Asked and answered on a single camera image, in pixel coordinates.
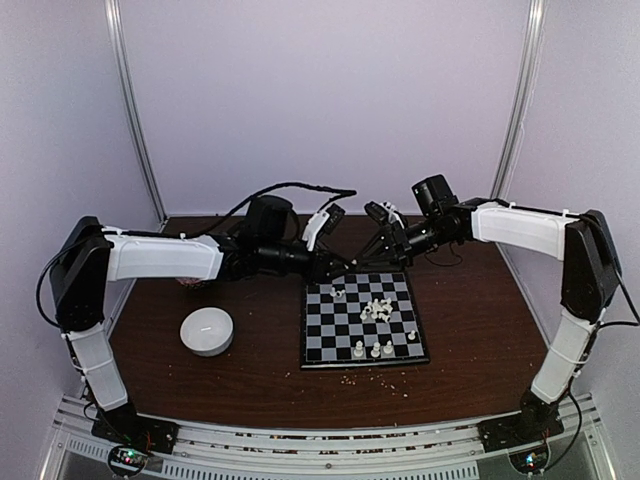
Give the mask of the white chess bishop piece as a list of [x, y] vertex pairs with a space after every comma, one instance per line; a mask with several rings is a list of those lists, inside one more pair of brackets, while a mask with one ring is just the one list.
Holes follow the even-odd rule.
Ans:
[[371, 356], [373, 358], [379, 358], [380, 357], [380, 355], [381, 355], [380, 348], [381, 348], [380, 343], [379, 342], [375, 342], [373, 347], [372, 347], [372, 349], [371, 349]]

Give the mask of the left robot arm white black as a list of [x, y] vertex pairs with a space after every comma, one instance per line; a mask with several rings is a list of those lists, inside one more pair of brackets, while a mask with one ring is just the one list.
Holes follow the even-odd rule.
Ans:
[[81, 218], [49, 267], [55, 320], [69, 344], [98, 408], [107, 412], [106, 429], [123, 444], [137, 442], [144, 424], [129, 400], [102, 325], [109, 282], [175, 278], [236, 281], [257, 274], [298, 274], [324, 283], [348, 271], [350, 263], [316, 244], [343, 210], [331, 204], [314, 214], [301, 238], [285, 239], [290, 201], [260, 195], [230, 233], [164, 235], [134, 233]]

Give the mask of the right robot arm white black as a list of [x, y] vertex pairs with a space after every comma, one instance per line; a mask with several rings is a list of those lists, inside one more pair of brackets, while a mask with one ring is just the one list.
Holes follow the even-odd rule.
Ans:
[[559, 403], [588, 359], [604, 326], [604, 313], [622, 287], [621, 265], [604, 215], [598, 210], [552, 212], [498, 198], [461, 202], [443, 175], [414, 184], [412, 193], [424, 216], [413, 225], [405, 224], [387, 204], [366, 204], [367, 215], [380, 228], [355, 257], [359, 271], [404, 269], [415, 257], [442, 245], [471, 241], [519, 247], [562, 263], [560, 324], [521, 397], [519, 413], [479, 426], [487, 442], [541, 440], [556, 427]]

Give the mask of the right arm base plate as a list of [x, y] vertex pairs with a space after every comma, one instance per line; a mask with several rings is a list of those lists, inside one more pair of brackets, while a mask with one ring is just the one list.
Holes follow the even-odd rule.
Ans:
[[531, 426], [525, 423], [521, 413], [481, 421], [477, 429], [486, 453], [540, 442], [548, 436], [559, 435], [565, 431], [558, 418], [543, 426]]

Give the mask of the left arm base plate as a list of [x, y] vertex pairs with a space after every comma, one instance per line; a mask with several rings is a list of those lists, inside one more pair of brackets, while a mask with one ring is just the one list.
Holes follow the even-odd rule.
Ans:
[[113, 443], [131, 446], [145, 453], [171, 454], [175, 446], [179, 426], [171, 421], [137, 417], [131, 423], [111, 426], [98, 420], [91, 428], [94, 437]]

